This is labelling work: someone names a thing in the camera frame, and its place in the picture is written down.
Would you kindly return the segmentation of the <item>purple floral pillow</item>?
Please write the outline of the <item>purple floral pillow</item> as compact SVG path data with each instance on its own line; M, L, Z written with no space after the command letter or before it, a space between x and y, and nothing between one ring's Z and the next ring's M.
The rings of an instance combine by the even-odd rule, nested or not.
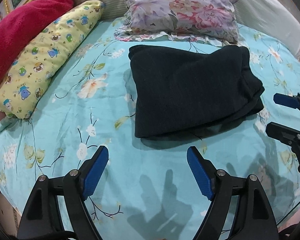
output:
M213 46L239 40L234 4L238 0L125 0L126 20L115 31L120 41L201 40Z

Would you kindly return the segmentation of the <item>light blue floral bedsheet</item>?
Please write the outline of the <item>light blue floral bedsheet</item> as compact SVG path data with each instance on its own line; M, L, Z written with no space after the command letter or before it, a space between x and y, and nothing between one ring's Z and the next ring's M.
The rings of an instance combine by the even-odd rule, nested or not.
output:
M109 161L86 201L104 239L191 239L209 207L186 161L194 145L230 175L258 176L277 222L300 208L298 161L266 136L273 121L300 130L300 112L273 102L300 93L300 62L277 39L241 25L250 67L263 83L262 112L232 128L186 139L134 135L136 89L128 58L132 42L114 38L121 19L100 22L53 81L28 121L0 122L0 191L23 211L36 179L67 174L97 147Z

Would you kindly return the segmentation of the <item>black pants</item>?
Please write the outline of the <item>black pants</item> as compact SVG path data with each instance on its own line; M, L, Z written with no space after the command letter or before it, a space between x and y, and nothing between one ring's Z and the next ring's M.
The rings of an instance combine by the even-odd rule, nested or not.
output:
M137 138L227 124L259 113L264 86L245 47L210 54L136 45L128 54L137 99Z

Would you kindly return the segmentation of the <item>yellow cartoon print pillow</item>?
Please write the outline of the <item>yellow cartoon print pillow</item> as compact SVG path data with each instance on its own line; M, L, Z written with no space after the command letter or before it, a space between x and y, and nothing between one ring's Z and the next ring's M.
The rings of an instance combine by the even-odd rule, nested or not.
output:
M28 119L52 77L102 16L104 3L83 2L50 23L18 55L0 85L0 111Z

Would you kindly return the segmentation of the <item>white padded headboard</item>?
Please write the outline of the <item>white padded headboard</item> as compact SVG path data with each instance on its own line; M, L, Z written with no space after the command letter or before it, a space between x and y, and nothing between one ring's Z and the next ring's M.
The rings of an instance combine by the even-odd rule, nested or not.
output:
M75 5L85 1L90 0L75 0ZM99 1L106 5L104 19L127 12L124 0ZM234 7L238 23L277 38L294 56L300 55L300 23L278 0L238 0Z

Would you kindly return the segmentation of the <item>red fleece blanket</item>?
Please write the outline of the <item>red fleece blanket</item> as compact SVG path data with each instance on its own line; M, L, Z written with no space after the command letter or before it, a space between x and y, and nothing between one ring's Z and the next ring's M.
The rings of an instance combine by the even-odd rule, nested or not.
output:
M34 0L0 21L0 84L19 53L45 27L74 7L75 0Z

